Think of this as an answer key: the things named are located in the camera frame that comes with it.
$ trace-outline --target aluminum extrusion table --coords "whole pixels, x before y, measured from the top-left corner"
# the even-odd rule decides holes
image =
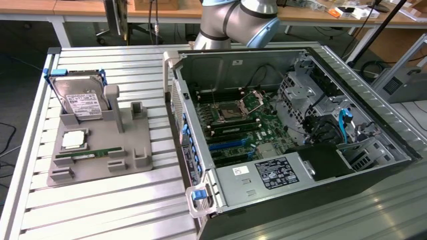
[[[320,47],[316,42],[307,44]],[[271,43],[268,47],[284,45],[297,43]],[[0,239],[196,239],[162,99],[161,53],[178,49],[188,46],[62,48],[60,54],[46,56],[44,68],[105,69],[108,83],[120,87],[120,107],[142,101],[154,167],[125,176],[46,186],[60,104],[41,77],[2,210]],[[363,193],[222,239],[404,239],[427,230],[425,201],[423,160]]]

